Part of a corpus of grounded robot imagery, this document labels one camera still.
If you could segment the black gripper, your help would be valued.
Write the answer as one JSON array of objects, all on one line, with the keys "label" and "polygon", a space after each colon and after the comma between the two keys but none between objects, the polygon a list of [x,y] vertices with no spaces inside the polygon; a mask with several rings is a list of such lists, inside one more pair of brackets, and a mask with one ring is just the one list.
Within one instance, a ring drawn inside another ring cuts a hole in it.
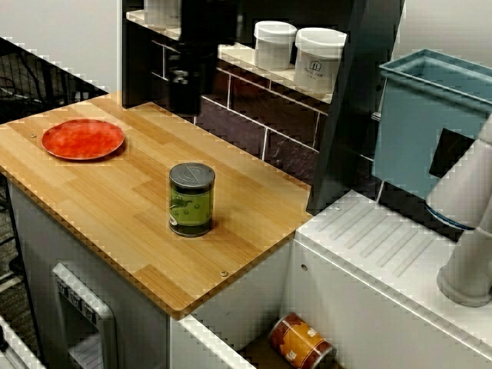
[{"label": "black gripper", "polygon": [[[179,42],[190,47],[235,43],[235,1],[181,2]],[[170,109],[177,115],[198,115],[201,96],[214,86],[216,52],[181,52],[168,58]]]}]

